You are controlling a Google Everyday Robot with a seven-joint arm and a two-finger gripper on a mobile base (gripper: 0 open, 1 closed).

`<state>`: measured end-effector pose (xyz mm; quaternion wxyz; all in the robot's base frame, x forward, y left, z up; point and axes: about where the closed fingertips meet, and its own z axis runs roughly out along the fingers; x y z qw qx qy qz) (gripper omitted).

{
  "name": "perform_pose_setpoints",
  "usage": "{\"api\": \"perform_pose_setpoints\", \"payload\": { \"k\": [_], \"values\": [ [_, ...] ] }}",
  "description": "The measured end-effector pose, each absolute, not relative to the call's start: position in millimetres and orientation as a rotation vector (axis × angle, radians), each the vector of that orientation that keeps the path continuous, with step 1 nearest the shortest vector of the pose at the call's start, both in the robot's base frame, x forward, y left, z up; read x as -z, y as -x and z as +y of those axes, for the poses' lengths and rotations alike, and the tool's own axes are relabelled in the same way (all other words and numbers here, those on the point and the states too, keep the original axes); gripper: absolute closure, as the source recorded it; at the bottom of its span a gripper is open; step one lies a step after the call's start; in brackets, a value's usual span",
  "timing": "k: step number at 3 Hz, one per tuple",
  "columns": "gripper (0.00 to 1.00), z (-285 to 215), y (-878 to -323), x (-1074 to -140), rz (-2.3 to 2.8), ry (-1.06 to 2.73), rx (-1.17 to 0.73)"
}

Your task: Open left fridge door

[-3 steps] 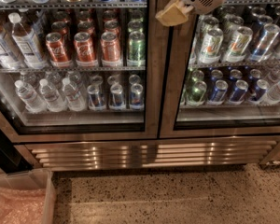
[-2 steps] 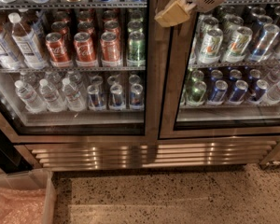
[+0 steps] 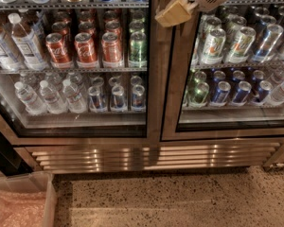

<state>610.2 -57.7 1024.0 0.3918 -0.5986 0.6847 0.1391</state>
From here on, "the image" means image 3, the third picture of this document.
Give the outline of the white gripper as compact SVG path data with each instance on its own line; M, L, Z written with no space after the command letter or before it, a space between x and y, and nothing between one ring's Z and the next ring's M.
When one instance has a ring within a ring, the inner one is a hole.
M167 6L155 15L162 27L177 26L191 18L194 9L210 11L226 0L171 0Z

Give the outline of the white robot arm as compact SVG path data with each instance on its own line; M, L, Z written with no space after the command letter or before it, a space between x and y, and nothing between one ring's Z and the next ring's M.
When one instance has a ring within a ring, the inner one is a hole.
M166 7L155 15L162 27L177 26L187 22L195 11L208 12L227 0L170 0Z

